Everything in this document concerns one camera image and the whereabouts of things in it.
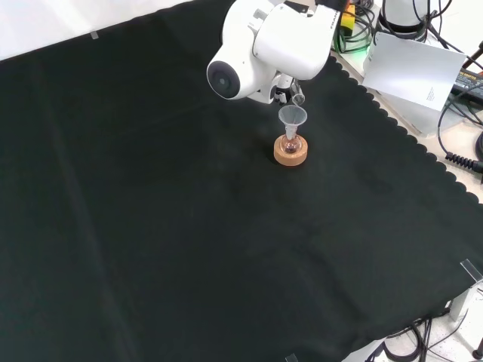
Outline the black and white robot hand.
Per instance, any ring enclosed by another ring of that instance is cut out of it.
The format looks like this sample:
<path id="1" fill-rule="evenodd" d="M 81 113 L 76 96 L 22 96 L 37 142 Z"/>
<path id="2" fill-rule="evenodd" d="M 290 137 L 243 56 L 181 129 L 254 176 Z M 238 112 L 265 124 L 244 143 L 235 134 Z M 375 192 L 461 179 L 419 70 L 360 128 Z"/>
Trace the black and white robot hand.
<path id="1" fill-rule="evenodd" d="M 273 102 L 283 106 L 291 100 L 291 86 L 293 78 L 284 73 L 277 72 L 272 80 L 270 98 Z"/>

